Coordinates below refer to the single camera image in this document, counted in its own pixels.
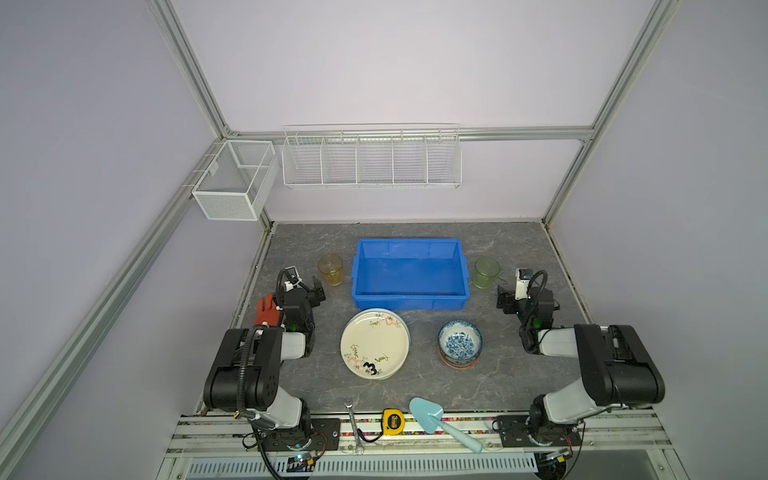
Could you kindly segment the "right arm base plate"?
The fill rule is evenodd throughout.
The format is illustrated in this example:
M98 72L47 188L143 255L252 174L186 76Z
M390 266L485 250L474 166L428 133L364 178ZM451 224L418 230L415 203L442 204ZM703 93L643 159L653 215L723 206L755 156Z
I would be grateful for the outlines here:
M528 414L497 416L492 430L500 437L503 447L578 447L582 444L577 425L547 424L534 427Z

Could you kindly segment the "blue floral bowl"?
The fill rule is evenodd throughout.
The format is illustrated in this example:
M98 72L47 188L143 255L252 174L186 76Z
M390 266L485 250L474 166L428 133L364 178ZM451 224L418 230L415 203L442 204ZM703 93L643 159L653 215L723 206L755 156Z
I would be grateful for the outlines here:
M480 356L483 338L478 328L468 321L452 320L442 326L438 333L438 347L454 359L469 359Z

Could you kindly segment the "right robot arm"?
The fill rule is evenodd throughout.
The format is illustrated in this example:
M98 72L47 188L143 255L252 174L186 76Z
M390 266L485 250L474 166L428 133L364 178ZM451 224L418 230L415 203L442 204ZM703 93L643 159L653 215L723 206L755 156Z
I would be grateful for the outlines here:
M666 394L664 380L634 327L555 327L554 313L560 306L548 279L545 270L519 269L515 287L499 286L496 293L496 307L517 317L526 353L578 361L577 380L533 400L523 423L530 441L547 445L603 412L660 403Z

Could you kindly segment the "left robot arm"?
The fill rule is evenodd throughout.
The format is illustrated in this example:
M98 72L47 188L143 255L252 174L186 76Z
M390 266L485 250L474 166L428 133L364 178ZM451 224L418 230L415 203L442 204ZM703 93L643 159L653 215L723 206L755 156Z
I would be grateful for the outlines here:
M204 383L204 406L246 420L258 443L287 449L309 445L309 407L280 386L280 373L286 361L311 354L313 310L325 300L317 277L308 284L296 267L281 269L274 291L257 302L254 324L225 332Z

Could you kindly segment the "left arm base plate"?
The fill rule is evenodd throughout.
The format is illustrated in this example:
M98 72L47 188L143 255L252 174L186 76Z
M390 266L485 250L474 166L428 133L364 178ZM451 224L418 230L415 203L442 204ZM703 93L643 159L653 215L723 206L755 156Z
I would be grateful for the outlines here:
M259 439L268 452L336 451L341 440L341 421L335 417L313 417L296 428L261 431Z

